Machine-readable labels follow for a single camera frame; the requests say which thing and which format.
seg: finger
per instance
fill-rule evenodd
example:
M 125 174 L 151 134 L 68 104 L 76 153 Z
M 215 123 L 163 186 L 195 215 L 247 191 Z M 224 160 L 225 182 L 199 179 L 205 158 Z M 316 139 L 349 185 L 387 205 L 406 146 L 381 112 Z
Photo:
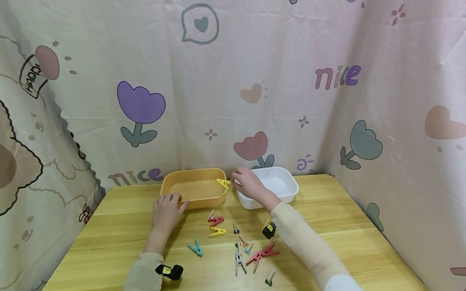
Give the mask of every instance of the finger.
M 165 195 L 160 196 L 154 203 L 154 206 L 161 204 L 164 201 Z
M 232 181 L 233 187 L 235 187 L 239 192 L 244 193 L 243 186 L 240 184 L 236 183 L 235 181 Z
M 169 202 L 171 200 L 171 198 L 173 197 L 173 194 L 172 193 L 168 193 L 167 195 L 165 195 L 165 198 L 164 198 L 164 202 Z
M 241 177 L 241 174 L 238 174 L 238 173 L 232 173 L 231 176 L 230 176 L 230 182 L 233 183 L 235 180 L 237 180 L 238 182 L 241 183 L 241 180 L 242 177 Z
M 155 209 L 157 207 L 159 200 L 160 200 L 160 197 L 158 199 L 154 200 L 154 202 L 152 203 L 152 208 Z
M 178 202 L 180 201 L 180 193 L 179 192 L 176 192 L 175 194 L 173 194 L 173 197 L 171 198 L 172 201 L 175 201 L 175 202 Z
M 186 210 L 186 207 L 188 207 L 188 204 L 189 204 L 189 200 L 186 200 L 186 201 L 183 202 L 183 204 L 181 204 L 181 206 L 178 209 L 178 213 L 180 215 L 182 215 L 183 212 Z
M 249 169 L 239 167 L 239 168 L 236 169 L 236 172 L 240 173 L 240 174 L 245 174 L 245 173 L 247 173 L 247 170 L 249 170 Z

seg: beige sleeve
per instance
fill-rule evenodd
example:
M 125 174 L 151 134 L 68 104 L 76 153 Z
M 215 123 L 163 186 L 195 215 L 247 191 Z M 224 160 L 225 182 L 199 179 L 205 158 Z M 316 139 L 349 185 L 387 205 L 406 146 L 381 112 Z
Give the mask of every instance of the beige sleeve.
M 292 206 L 281 202 L 270 213 L 277 232 L 291 250 L 312 271 L 320 290 L 337 274 L 350 276 L 330 246 Z
M 130 269 L 124 282 L 124 291 L 160 291 L 162 275 L 155 272 L 164 263 L 162 255 L 157 253 L 142 253 Z

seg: wrist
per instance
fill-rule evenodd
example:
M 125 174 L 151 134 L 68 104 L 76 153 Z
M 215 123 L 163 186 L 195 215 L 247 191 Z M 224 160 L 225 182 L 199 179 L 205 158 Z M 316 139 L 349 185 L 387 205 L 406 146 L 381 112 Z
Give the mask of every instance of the wrist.
M 258 197 L 257 202 L 270 213 L 281 202 L 281 199 L 272 191 L 266 190 Z
M 158 253 L 162 255 L 169 236 L 170 234 L 166 234 L 163 231 L 152 230 L 149 233 L 143 252 Z

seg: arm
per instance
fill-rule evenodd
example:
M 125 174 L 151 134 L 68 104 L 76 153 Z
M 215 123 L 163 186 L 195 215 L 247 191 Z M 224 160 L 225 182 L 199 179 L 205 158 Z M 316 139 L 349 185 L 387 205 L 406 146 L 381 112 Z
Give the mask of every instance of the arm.
M 152 206 L 152 230 L 143 253 L 131 266 L 124 283 L 124 291 L 160 291 L 162 275 L 155 272 L 164 263 L 162 253 L 173 228 L 183 214 L 189 201 L 178 209 L 179 193 L 167 194 L 156 200 Z
M 301 214 L 267 190 L 254 172 L 238 168 L 231 175 L 231 181 L 241 193 L 267 209 L 283 241 L 311 270 L 320 290 L 361 290 L 329 245 Z

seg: beige heart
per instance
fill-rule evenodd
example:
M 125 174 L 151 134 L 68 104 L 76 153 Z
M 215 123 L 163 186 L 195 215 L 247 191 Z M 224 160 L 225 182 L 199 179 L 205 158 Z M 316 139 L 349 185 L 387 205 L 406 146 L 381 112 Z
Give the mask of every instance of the beige heart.
M 251 89 L 242 89 L 240 91 L 241 99 L 250 104 L 256 104 L 260 100 L 262 94 L 262 86 L 259 83 L 255 83 Z
M 450 112 L 444 106 L 434 106 L 427 113 L 425 134 L 441 140 L 460 139 L 466 136 L 466 124 L 450 120 Z

